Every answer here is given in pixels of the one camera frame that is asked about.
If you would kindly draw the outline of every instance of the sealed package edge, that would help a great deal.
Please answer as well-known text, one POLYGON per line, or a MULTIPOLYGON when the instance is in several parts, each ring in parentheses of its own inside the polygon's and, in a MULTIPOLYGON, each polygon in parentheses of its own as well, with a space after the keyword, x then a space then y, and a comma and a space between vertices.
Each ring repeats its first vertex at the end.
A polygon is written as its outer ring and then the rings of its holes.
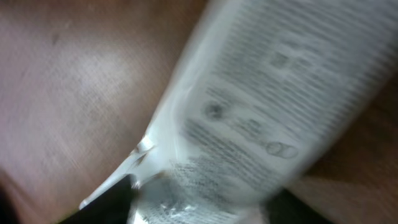
POLYGON ((120 176, 139 223, 247 223, 392 75, 395 0, 214 1, 120 176))

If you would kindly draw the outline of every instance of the brown wooden surface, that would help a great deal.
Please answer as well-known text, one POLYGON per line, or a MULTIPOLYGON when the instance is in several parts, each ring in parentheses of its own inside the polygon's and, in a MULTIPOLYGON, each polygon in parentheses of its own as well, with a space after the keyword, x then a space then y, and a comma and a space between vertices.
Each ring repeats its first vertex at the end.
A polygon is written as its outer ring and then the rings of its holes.
MULTIPOLYGON (((70 213, 129 154, 205 3, 0 1, 0 182, 24 223, 70 213)), ((397 83, 292 186, 337 223, 398 223, 397 83)))

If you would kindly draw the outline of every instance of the white plastic bag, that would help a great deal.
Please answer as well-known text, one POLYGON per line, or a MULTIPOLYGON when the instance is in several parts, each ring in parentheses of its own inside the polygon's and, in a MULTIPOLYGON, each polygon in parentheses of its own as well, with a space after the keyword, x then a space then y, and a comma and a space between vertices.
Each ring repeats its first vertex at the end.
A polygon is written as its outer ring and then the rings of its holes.
POLYGON ((133 224, 250 217, 389 78, 397 10, 393 0, 213 2, 144 139, 81 206, 133 173, 146 192, 133 224))

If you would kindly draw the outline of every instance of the plastic wrapper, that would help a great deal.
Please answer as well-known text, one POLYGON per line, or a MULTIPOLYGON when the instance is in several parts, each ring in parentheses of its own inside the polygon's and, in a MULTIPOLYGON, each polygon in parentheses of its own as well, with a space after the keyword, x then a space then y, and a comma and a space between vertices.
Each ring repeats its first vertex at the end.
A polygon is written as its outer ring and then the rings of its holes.
POLYGON ((264 223, 258 203, 342 134, 394 68, 398 2, 212 2, 124 174, 133 224, 264 223))

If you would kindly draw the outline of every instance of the plastic package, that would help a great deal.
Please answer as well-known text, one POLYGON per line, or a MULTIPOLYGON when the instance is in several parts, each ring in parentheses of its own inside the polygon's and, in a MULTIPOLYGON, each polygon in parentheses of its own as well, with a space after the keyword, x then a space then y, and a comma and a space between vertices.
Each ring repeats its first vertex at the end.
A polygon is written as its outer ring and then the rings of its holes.
POLYGON ((258 203, 390 77, 397 10, 394 0, 212 2, 143 140, 81 207, 134 174, 133 224, 264 222, 258 203))

